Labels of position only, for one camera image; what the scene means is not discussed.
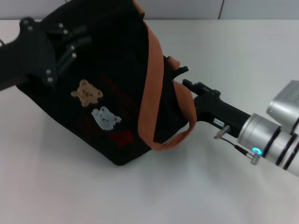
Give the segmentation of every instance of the white wall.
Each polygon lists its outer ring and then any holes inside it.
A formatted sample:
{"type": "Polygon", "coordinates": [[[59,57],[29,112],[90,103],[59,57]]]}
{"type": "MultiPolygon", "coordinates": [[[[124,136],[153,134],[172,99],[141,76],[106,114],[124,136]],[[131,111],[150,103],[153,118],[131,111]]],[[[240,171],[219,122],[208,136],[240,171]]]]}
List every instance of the white wall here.
{"type": "MultiPolygon", "coordinates": [[[[0,19],[42,19],[70,0],[0,0],[0,19]]],[[[137,0],[147,19],[217,19],[222,0],[137,0]]]]}
{"type": "Polygon", "coordinates": [[[225,0],[221,19],[299,19],[299,0],[225,0]]]}
{"type": "Polygon", "coordinates": [[[64,0],[0,0],[0,19],[26,16],[41,19],[64,3],[64,0]]]}
{"type": "MultiPolygon", "coordinates": [[[[70,0],[0,0],[0,19],[42,19],[70,0]]],[[[136,0],[146,19],[217,19],[223,0],[136,0]]],[[[299,0],[225,0],[221,19],[299,19],[299,0]]]]}
{"type": "Polygon", "coordinates": [[[146,19],[217,19],[222,0],[136,0],[146,19]]]}

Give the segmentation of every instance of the white bear patch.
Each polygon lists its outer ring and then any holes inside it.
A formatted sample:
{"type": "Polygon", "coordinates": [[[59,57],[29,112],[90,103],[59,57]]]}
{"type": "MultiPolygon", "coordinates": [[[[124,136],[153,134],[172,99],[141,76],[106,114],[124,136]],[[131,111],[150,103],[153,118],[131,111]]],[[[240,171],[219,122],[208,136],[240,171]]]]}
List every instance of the white bear patch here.
{"type": "Polygon", "coordinates": [[[94,109],[92,115],[98,125],[106,131],[112,130],[116,123],[121,122],[121,118],[112,114],[105,106],[102,106],[100,110],[94,109]]]}

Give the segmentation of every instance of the orange strap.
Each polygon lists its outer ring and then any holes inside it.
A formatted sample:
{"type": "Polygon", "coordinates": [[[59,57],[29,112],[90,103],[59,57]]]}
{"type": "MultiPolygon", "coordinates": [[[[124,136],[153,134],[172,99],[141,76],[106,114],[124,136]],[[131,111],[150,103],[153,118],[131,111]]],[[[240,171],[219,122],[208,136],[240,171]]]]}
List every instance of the orange strap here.
{"type": "MultiPolygon", "coordinates": [[[[136,8],[139,12],[143,12],[139,6],[136,8]]],[[[175,147],[184,140],[195,127],[197,116],[191,92],[182,84],[174,81],[173,85],[178,98],[178,104],[183,116],[189,122],[189,128],[187,131],[176,135],[168,143],[161,144],[154,142],[154,134],[162,93],[164,58],[159,40],[148,26],[147,29],[149,33],[149,61],[139,112],[138,132],[139,136],[152,149],[162,150],[175,147]]]]}
{"type": "Polygon", "coordinates": [[[168,58],[168,63],[171,65],[171,67],[174,70],[177,70],[179,68],[179,66],[181,65],[181,62],[177,61],[176,59],[174,59],[171,56],[169,56],[169,58],[168,58]]]}
{"type": "Polygon", "coordinates": [[[145,12],[143,11],[143,9],[137,4],[135,0],[133,0],[133,2],[141,17],[144,18],[145,12]]]}

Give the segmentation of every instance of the sticker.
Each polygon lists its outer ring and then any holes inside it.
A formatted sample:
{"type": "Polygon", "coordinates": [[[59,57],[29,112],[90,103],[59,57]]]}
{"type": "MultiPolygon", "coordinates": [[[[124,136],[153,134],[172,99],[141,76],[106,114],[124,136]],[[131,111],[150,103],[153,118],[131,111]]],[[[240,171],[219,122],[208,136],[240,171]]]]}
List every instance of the sticker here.
{"type": "Polygon", "coordinates": [[[71,95],[79,97],[83,107],[87,107],[89,104],[97,104],[98,98],[103,97],[102,91],[95,88],[85,79],[81,80],[79,88],[77,91],[71,92],[71,95]]]}
{"type": "Polygon", "coordinates": [[[214,123],[221,126],[221,127],[224,127],[225,123],[223,123],[221,120],[218,120],[216,118],[214,118],[214,123]]]}
{"type": "Polygon", "coordinates": [[[121,122],[121,118],[112,114],[105,106],[100,110],[94,109],[92,115],[98,125],[106,131],[112,130],[116,123],[121,122]]]}

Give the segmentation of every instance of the black bag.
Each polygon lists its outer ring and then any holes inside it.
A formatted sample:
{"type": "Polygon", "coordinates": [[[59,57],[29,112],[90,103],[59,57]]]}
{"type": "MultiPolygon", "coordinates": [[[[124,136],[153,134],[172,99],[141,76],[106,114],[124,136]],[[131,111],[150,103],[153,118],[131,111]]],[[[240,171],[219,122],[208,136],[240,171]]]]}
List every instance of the black bag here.
{"type": "MultiPolygon", "coordinates": [[[[173,81],[185,70],[163,56],[132,0],[72,0],[41,21],[86,26],[92,46],[58,78],[55,88],[31,79],[18,88],[55,121],[116,165],[151,148],[177,145],[193,129],[192,95],[173,81]],[[188,131],[163,144],[190,122],[188,131]]],[[[56,57],[65,45],[53,42],[56,57]]]]}

